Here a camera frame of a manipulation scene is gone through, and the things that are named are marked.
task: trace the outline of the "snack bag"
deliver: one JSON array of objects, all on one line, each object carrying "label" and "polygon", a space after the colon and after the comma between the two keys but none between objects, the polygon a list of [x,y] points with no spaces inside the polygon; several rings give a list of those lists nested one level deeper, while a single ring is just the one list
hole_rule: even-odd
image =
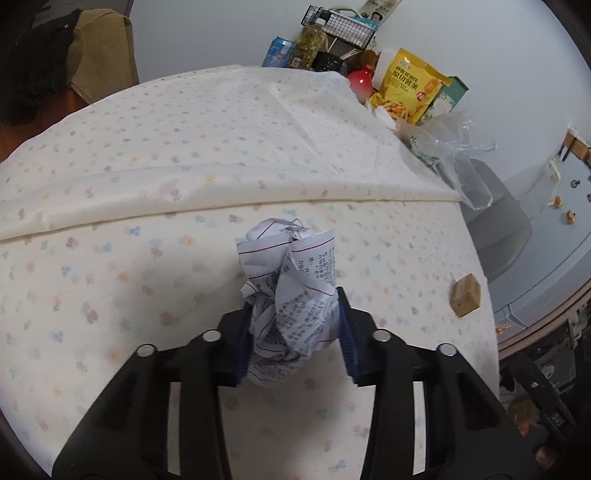
[{"label": "snack bag", "polygon": [[369,99],[375,108],[383,106],[394,119],[416,124],[425,113],[442,85],[452,79],[401,48],[382,80],[379,92]]}]

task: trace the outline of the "chair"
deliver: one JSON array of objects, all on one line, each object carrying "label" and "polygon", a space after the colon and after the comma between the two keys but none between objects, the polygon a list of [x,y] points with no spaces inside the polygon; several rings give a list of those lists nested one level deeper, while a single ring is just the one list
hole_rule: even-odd
[{"label": "chair", "polygon": [[483,162],[472,164],[491,191],[492,204],[474,211],[462,204],[462,215],[489,282],[506,272],[531,237],[531,223],[519,202]]}]

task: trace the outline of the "small wooden block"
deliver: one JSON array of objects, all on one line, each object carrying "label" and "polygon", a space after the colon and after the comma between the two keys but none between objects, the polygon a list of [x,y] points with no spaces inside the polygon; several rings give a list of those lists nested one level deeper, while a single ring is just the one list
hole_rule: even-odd
[{"label": "small wooden block", "polygon": [[480,284],[472,273],[454,284],[449,305],[459,317],[468,315],[480,306]]}]

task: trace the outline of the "white cloth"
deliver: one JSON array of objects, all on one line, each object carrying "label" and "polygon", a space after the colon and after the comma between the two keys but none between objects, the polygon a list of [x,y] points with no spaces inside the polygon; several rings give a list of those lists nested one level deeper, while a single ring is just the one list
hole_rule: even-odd
[{"label": "white cloth", "polygon": [[[334,229],[352,306],[455,343],[496,391],[486,279],[459,206],[437,201],[457,197],[381,128],[336,74],[219,69],[108,97],[3,162],[0,407],[41,466],[138,345],[184,345],[240,308],[236,243],[265,218]],[[458,319],[469,272],[482,305]],[[338,343],[273,392],[223,390],[234,477],[359,478],[372,392]]]}]

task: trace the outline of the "red line on paper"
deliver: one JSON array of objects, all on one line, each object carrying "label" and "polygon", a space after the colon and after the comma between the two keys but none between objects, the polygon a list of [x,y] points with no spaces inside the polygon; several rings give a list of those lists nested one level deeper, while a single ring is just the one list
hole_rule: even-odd
[{"label": "red line on paper", "polygon": [[281,245],[289,245],[291,242],[285,242],[279,245],[271,245],[270,247],[260,248],[259,250],[250,250],[248,252],[240,252],[238,255],[242,254],[253,254],[254,252],[262,252],[263,250],[269,250],[270,248],[280,247]]},{"label": "red line on paper", "polygon": [[267,228],[265,228],[265,229],[262,231],[262,233],[261,233],[259,236],[257,236],[257,239],[259,239],[260,237],[262,237],[263,235],[265,235],[265,232],[266,232],[267,230],[269,230],[269,228],[271,228],[271,227],[272,227],[273,225],[275,225],[276,223],[277,223],[277,222],[276,222],[275,220],[273,220],[273,223],[272,223],[272,224],[270,224],[270,225],[269,225]]},{"label": "red line on paper", "polygon": [[322,291],[322,290],[318,290],[318,288],[312,288],[312,287],[309,287],[309,286],[308,286],[308,285],[306,285],[305,283],[304,283],[304,286],[305,286],[306,288],[309,288],[310,290],[319,291],[320,293],[323,293],[324,295],[328,295],[329,297],[331,297],[332,295],[334,295],[334,294],[326,293],[325,291]]},{"label": "red line on paper", "polygon": [[326,242],[322,242],[320,245],[315,245],[313,247],[308,247],[308,248],[303,248],[302,250],[292,250],[292,252],[305,252],[306,250],[311,250],[313,248],[318,248],[318,247],[322,247],[322,245],[327,244],[328,242],[330,242],[331,240],[334,240],[335,238],[331,238],[330,240],[327,240]]}]

